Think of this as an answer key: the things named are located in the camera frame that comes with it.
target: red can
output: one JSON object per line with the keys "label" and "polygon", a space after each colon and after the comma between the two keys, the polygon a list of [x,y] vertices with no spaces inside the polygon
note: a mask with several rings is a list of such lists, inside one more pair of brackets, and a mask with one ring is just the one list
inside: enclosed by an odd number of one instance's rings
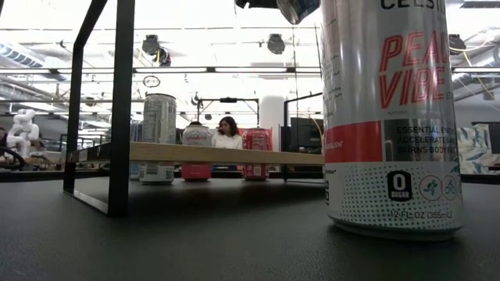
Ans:
{"label": "red can", "polygon": [[[244,131],[243,148],[248,150],[271,150],[271,136],[268,130],[252,128]],[[266,164],[247,164],[243,169],[246,180],[265,180],[269,177]]]}

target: table surface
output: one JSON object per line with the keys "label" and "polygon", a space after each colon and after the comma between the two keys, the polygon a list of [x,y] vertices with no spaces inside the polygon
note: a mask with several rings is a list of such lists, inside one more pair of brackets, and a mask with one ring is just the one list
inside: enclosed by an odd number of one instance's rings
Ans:
{"label": "table surface", "polygon": [[[77,189],[105,198],[107,180]],[[132,183],[125,219],[107,219],[62,185],[0,184],[1,280],[500,279],[500,186],[464,184],[465,226],[425,244],[336,229],[320,185]]]}

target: white can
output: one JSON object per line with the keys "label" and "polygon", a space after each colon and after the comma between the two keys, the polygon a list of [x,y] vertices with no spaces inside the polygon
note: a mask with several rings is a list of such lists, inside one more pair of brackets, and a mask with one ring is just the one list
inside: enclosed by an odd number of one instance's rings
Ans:
{"label": "white can", "polygon": [[375,237],[450,238],[463,201],[445,1],[321,10],[328,215]]}
{"label": "white can", "polygon": [[[187,126],[182,134],[182,144],[211,147],[212,133],[207,126]],[[212,175],[212,166],[207,163],[184,163],[181,175],[185,180],[205,181]]]}
{"label": "white can", "polygon": [[182,144],[202,147],[212,146],[210,128],[201,125],[190,125],[182,133]]}
{"label": "white can", "polygon": [[[147,94],[144,102],[142,142],[175,144],[176,114],[175,97],[168,94]],[[173,168],[169,163],[147,162],[141,165],[140,181],[143,184],[172,183]]]}

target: barcode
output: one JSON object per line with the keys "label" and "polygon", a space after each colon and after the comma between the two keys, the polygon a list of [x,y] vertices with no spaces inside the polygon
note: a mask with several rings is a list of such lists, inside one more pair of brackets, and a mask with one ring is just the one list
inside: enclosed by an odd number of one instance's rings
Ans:
{"label": "barcode", "polygon": [[158,166],[146,164],[146,175],[158,175]]}
{"label": "barcode", "polygon": [[253,167],[253,175],[254,176],[261,176],[262,174],[263,174],[263,171],[260,169],[260,166]]}
{"label": "barcode", "polygon": [[165,171],[165,179],[166,180],[173,180],[173,171],[172,170]]}

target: woman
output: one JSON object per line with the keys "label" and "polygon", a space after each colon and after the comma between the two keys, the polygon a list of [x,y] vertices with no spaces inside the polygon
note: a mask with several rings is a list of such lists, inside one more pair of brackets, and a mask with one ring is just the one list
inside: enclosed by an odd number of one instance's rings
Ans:
{"label": "woman", "polygon": [[212,138],[214,148],[243,149],[238,126],[232,117],[226,116],[219,122],[219,129]]}

